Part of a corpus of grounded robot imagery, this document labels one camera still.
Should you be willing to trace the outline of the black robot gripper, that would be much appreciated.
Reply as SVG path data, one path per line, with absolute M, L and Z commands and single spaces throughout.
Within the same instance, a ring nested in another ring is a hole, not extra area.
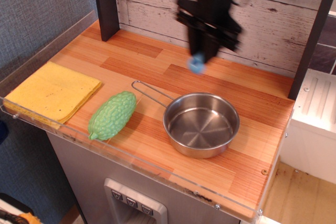
M 235 51 L 241 26 L 229 14 L 234 0 L 177 0 L 178 22 L 187 27 L 191 55 L 203 54 L 205 63 L 217 56 L 220 47 Z

